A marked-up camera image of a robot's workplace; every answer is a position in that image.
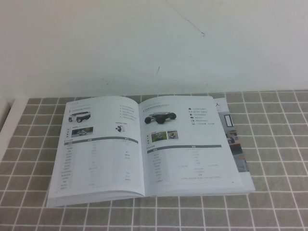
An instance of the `gray checkered tablecloth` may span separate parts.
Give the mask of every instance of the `gray checkered tablecloth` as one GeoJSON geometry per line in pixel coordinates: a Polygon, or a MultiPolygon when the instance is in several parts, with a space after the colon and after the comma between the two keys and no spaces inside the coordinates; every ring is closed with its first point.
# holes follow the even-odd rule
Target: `gray checkered tablecloth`
{"type": "Polygon", "coordinates": [[[227,98],[256,192],[46,208],[65,103],[81,98],[29,99],[0,163],[0,230],[308,230],[308,90],[209,95],[227,98]]]}

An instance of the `grid tablecloth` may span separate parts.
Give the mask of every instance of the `grid tablecloth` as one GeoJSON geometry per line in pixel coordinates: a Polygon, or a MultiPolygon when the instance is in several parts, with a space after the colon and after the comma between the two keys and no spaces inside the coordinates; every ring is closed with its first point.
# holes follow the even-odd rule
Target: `grid tablecloth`
{"type": "Polygon", "coordinates": [[[65,104],[83,98],[29,99],[0,163],[0,230],[308,230],[308,90],[209,95],[227,98],[256,192],[46,208],[65,104]]]}

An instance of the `open book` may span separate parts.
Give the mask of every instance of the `open book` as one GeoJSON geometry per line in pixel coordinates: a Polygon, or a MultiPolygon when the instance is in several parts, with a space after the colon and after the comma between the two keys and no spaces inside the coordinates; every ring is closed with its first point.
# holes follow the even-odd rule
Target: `open book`
{"type": "Polygon", "coordinates": [[[203,96],[67,103],[47,206],[252,191],[216,105],[203,96]]]}

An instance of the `white vehicle image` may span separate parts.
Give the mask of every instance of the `white vehicle image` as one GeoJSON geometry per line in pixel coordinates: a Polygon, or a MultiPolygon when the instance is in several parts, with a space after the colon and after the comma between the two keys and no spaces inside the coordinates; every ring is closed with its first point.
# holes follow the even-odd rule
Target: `white vehicle image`
{"type": "Polygon", "coordinates": [[[79,133],[79,136],[85,136],[87,134],[87,132],[85,130],[82,130],[80,133],[79,133]]]}
{"type": "Polygon", "coordinates": [[[77,123],[81,123],[84,119],[89,119],[91,117],[90,112],[78,112],[71,114],[68,118],[69,122],[77,121],[77,123]]]}

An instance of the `photo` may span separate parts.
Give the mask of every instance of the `photo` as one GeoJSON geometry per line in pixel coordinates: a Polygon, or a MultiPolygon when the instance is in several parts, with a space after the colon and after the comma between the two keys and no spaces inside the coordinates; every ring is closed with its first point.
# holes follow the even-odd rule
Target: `photo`
{"type": "Polygon", "coordinates": [[[122,125],[119,125],[119,126],[116,127],[116,130],[117,130],[118,132],[124,132],[124,131],[125,131],[125,127],[122,126],[122,125]]]}
{"type": "Polygon", "coordinates": [[[71,114],[68,118],[69,122],[77,122],[77,123],[81,123],[83,120],[87,120],[91,117],[91,113],[90,112],[78,112],[78,113],[74,113],[71,114]]]}
{"type": "Polygon", "coordinates": [[[79,136],[87,136],[92,134],[93,134],[93,127],[72,130],[72,138],[79,136]]]}
{"type": "Polygon", "coordinates": [[[155,112],[153,114],[149,114],[149,116],[144,119],[144,122],[149,124],[152,121],[156,121],[158,124],[163,124],[167,121],[175,119],[176,117],[177,115],[173,112],[155,112]]]}
{"type": "Polygon", "coordinates": [[[178,131],[168,131],[168,139],[169,140],[174,140],[174,139],[178,139],[178,131]]]}
{"type": "Polygon", "coordinates": [[[161,131],[158,133],[151,134],[152,142],[156,141],[164,141],[167,139],[167,133],[165,131],[161,131]]]}

